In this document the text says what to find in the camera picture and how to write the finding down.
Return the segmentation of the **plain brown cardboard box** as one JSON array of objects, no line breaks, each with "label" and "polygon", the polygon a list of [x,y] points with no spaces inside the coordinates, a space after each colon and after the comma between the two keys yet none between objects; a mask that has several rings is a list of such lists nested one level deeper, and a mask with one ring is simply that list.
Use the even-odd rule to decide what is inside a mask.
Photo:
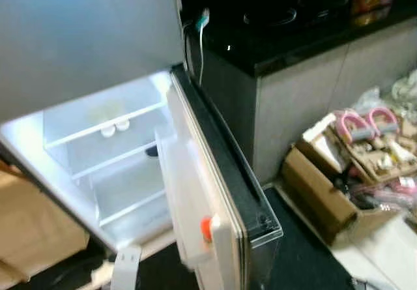
[{"label": "plain brown cardboard box", "polygon": [[0,290],[86,248],[89,234],[20,173],[0,163]]}]

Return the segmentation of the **grey fridge door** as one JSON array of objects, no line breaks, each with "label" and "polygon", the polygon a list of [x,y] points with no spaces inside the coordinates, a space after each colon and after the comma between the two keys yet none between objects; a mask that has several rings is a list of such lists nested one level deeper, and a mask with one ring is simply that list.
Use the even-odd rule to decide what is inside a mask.
[{"label": "grey fridge door", "polygon": [[[229,127],[182,66],[154,75],[167,124],[155,131],[173,233],[200,290],[265,290],[283,230]],[[212,243],[199,220],[212,217]]]}]

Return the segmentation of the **grey tiled counter base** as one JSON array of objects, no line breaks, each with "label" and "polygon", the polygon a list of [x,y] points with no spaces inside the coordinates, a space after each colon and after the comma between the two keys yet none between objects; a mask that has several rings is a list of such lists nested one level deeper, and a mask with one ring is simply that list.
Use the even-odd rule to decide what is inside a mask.
[{"label": "grey tiled counter base", "polygon": [[205,48],[203,87],[223,115],[259,182],[279,174],[291,144],[328,112],[415,69],[417,25],[405,21],[253,78]]}]

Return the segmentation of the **large printed cardboard box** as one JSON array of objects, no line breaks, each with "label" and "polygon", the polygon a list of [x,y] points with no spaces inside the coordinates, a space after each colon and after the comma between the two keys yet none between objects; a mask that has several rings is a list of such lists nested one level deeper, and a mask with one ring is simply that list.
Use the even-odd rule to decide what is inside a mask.
[{"label": "large printed cardboard box", "polygon": [[399,210],[359,209],[297,148],[284,158],[280,173],[283,194],[329,246],[364,240],[399,216]]}]

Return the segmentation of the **white cardboard carton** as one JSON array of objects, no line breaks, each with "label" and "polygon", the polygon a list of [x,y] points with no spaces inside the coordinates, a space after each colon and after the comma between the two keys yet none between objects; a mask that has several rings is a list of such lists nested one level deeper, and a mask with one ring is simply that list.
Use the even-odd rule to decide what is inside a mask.
[{"label": "white cardboard carton", "polygon": [[338,138],[332,131],[331,125],[334,121],[336,115],[333,113],[325,115],[307,129],[295,143],[295,147],[326,176],[342,174],[349,164],[342,157]]}]

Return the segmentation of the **black stone countertop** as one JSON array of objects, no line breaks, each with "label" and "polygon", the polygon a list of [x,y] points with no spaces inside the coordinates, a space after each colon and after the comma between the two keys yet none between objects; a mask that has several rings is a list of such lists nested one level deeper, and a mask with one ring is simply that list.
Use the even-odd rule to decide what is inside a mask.
[{"label": "black stone countertop", "polygon": [[[374,31],[406,21],[417,14],[417,0],[352,0],[345,18],[298,32],[253,30],[223,15],[229,0],[180,0],[187,65],[200,69],[205,48],[256,78],[336,48]],[[194,22],[203,9],[210,22],[202,32]]]}]

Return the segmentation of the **teal white phone charger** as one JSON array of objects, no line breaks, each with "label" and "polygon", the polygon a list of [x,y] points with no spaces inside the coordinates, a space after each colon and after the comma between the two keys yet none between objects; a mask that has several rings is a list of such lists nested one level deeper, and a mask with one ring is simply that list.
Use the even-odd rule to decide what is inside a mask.
[{"label": "teal white phone charger", "polygon": [[194,28],[196,31],[202,32],[203,30],[205,30],[205,27],[209,24],[209,22],[210,22],[210,10],[206,8],[202,10],[199,18],[197,19],[196,22],[194,22]]}]

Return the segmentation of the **black induction cooktop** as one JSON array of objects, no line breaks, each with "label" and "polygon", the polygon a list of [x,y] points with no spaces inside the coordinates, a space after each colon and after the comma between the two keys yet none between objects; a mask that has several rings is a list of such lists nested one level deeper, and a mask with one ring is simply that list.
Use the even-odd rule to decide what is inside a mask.
[{"label": "black induction cooktop", "polygon": [[250,30],[298,32],[345,18],[352,0],[229,0],[225,18]]}]

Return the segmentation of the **grey green crumpled cloth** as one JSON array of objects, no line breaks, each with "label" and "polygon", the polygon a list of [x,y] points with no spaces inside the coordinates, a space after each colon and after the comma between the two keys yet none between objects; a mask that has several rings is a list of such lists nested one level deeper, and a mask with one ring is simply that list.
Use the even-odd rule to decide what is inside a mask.
[{"label": "grey green crumpled cloth", "polygon": [[390,102],[394,111],[408,120],[415,120],[417,116],[415,104],[417,102],[417,70],[412,70],[404,78],[394,82],[390,90]]}]

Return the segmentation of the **small bottle orange cap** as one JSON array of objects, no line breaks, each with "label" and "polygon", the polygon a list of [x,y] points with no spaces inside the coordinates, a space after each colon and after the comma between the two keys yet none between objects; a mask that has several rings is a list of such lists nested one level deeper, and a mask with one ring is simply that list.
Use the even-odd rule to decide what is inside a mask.
[{"label": "small bottle orange cap", "polygon": [[212,217],[203,216],[199,220],[199,229],[200,234],[203,239],[203,242],[206,244],[212,243]]}]

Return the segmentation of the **grey fridge cabinet white interior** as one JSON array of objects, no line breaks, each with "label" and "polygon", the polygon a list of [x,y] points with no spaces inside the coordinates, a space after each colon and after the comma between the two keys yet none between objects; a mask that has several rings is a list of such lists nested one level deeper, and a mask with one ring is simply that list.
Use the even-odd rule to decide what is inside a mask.
[{"label": "grey fridge cabinet white interior", "polygon": [[[0,142],[36,185],[112,251],[171,227],[155,136],[168,119],[155,74],[0,125]],[[127,131],[100,134],[126,119]]]}]

